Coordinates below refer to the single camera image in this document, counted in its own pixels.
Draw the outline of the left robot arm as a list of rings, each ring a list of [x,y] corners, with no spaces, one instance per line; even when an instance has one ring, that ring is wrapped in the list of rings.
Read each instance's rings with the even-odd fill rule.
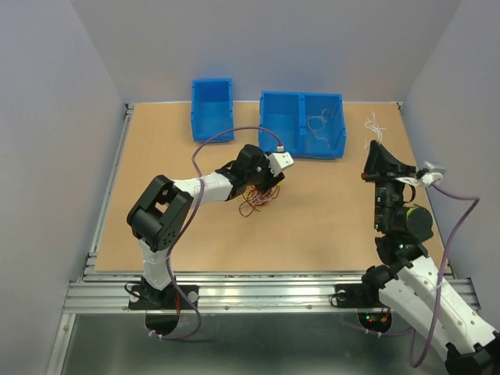
[[[187,180],[154,177],[127,215],[143,259],[141,282],[127,291],[131,301],[150,301],[158,308],[173,301],[173,273],[167,267],[173,246],[191,222],[189,214],[196,213],[201,205],[235,199],[248,187],[268,193],[293,165],[291,154],[281,146],[276,152],[264,152],[245,145],[236,159],[208,175]]]

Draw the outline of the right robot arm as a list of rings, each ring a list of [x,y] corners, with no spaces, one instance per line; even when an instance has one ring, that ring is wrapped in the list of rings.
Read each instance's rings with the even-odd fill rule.
[[[445,279],[446,264],[435,264],[424,247],[434,233],[429,210],[404,199],[406,187],[437,188],[445,169],[397,160],[379,141],[371,141],[361,178],[373,183],[375,243],[381,265],[368,270],[359,286],[369,305],[381,302],[396,311],[414,333],[426,338],[420,366],[430,349],[445,360],[450,374],[497,374],[499,331],[483,320]]]

